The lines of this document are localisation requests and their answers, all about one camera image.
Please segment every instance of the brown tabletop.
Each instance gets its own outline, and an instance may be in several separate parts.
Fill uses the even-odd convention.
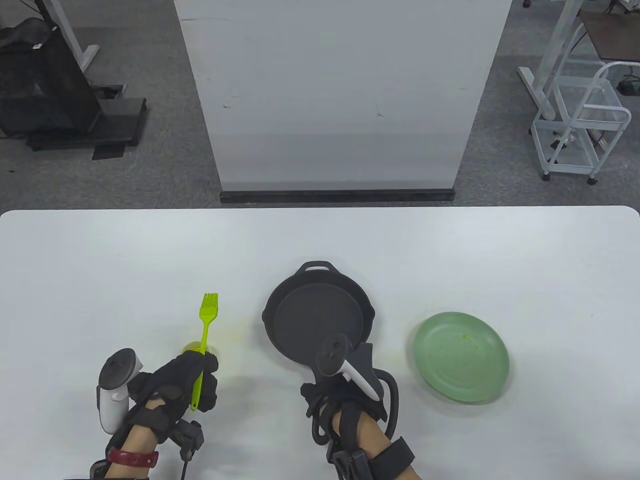
[[[580,17],[600,58],[640,61],[640,15],[581,11]]]

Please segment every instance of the red wristband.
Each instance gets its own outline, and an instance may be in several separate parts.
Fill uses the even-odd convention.
[[[158,462],[158,452],[150,454],[123,452],[122,450],[113,449],[109,452],[107,458],[111,463],[125,465],[127,467],[136,468],[154,468]]]

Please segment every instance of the brush handle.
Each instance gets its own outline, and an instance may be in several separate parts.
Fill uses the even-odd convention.
[[[200,342],[200,353],[205,355],[207,353],[207,336],[209,334],[209,323],[204,324],[204,329],[202,330],[202,342]],[[198,405],[200,404],[200,394],[202,393],[202,376],[204,372],[200,374],[196,383],[193,384],[193,393],[191,394],[191,411],[195,412],[198,410]]]

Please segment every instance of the black pan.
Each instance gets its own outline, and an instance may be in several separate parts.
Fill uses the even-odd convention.
[[[316,351],[343,333],[356,347],[376,315],[362,288],[329,262],[306,262],[273,291],[262,312],[271,343],[287,358],[316,371]]]

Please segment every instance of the power strip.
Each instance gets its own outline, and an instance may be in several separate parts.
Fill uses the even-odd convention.
[[[640,97],[640,81],[635,79],[621,80],[616,90],[626,97]]]

